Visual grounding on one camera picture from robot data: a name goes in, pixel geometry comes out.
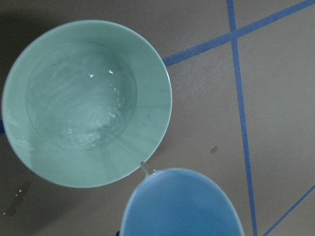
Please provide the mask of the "mint green bowl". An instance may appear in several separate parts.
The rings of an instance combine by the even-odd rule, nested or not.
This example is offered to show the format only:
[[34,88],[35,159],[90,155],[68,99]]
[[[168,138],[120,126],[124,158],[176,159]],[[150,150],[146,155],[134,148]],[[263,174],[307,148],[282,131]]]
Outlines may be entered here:
[[156,49],[108,21],[58,26],[16,59],[2,120],[21,162],[66,187],[104,186],[132,174],[160,145],[172,87]]

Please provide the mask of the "light blue plastic cup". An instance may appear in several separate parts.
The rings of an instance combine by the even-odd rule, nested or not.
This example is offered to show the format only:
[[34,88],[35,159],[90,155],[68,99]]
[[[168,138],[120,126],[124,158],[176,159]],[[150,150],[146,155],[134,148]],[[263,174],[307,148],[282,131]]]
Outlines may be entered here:
[[242,236],[227,195],[196,171],[172,168],[148,175],[132,193],[122,236]]

